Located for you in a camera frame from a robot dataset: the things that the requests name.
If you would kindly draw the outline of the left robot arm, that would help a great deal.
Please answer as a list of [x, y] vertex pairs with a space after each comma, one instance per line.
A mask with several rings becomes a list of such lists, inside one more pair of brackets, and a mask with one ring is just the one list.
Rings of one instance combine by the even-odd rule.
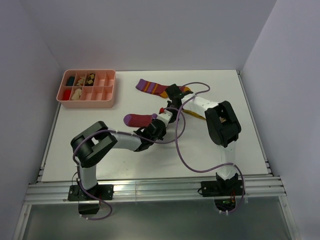
[[147, 150], [157, 140], [162, 140], [167, 133], [168, 123], [153, 119], [146, 127], [133, 133], [115, 131], [103, 121], [97, 121], [75, 136], [70, 145], [73, 160], [77, 164], [77, 173], [81, 182], [79, 194], [91, 200], [98, 193], [97, 164], [112, 149], [124, 149], [132, 152]]

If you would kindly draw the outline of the brown yellow argyle sock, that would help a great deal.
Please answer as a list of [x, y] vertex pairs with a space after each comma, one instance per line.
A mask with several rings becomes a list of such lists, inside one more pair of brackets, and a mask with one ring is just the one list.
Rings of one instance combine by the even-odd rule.
[[96, 75], [94, 73], [90, 73], [85, 79], [85, 86], [93, 86], [95, 82]]

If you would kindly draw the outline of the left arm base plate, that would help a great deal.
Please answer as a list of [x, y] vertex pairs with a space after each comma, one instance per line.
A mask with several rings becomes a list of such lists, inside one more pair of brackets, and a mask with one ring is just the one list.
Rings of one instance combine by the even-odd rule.
[[[88, 189], [87, 192], [94, 196], [95, 198], [99, 198], [101, 200], [112, 200], [114, 193], [114, 186], [112, 184], [97, 184], [91, 189]], [[95, 198], [92, 198], [87, 193], [85, 193], [81, 187], [76, 185], [71, 185], [69, 188], [69, 193], [67, 200], [69, 202], [83, 202], [83, 201], [93, 201]]]

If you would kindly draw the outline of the maroon sock purple toe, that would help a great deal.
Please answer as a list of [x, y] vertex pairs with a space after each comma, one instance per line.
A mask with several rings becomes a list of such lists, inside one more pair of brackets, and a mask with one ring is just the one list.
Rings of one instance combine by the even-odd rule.
[[128, 127], [142, 128], [147, 127], [157, 116], [156, 113], [144, 115], [130, 113], [124, 116], [123, 122]]

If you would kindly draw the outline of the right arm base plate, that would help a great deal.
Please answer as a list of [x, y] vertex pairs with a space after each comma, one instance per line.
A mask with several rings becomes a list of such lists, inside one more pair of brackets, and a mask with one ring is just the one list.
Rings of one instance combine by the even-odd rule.
[[240, 180], [233, 183], [226, 181], [202, 181], [197, 192], [203, 197], [231, 197], [243, 194], [243, 185]]

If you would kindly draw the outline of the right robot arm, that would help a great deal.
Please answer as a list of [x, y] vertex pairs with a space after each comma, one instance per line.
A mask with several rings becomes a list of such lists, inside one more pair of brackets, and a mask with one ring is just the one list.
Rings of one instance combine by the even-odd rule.
[[216, 168], [221, 179], [216, 183], [216, 189], [222, 195], [229, 194], [234, 188], [231, 178], [238, 173], [235, 148], [242, 130], [231, 103], [207, 100], [190, 90], [183, 92], [176, 84], [167, 87], [165, 92], [173, 108], [205, 119], [209, 137], [221, 151], [221, 160]]

